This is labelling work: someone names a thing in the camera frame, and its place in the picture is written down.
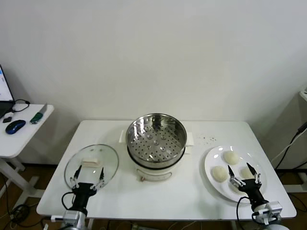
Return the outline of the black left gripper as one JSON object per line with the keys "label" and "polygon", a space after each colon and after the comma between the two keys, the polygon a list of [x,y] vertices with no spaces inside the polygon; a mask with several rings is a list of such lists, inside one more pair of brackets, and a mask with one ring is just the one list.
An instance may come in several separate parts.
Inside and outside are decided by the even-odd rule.
{"label": "black left gripper", "polygon": [[82,165],[75,171],[74,175],[70,178],[71,188],[75,195],[74,202],[72,204],[72,210],[86,210],[87,203],[90,197],[96,194],[96,191],[100,190],[105,185],[104,167],[101,169],[98,182],[94,185],[90,183],[78,183],[77,180],[81,171]]}

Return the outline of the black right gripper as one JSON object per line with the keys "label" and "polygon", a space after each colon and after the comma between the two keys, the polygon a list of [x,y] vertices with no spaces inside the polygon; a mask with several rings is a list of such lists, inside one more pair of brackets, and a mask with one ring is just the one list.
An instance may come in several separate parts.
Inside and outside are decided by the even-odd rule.
{"label": "black right gripper", "polygon": [[234,172],[231,167],[228,165],[228,171],[230,176],[230,183],[239,188],[241,192],[244,192],[248,195],[250,200],[250,204],[252,206],[260,206],[264,204],[264,198],[260,192],[261,181],[260,181],[260,173],[257,173],[255,168],[247,163],[248,169],[253,175],[252,179],[240,180],[235,177]]}

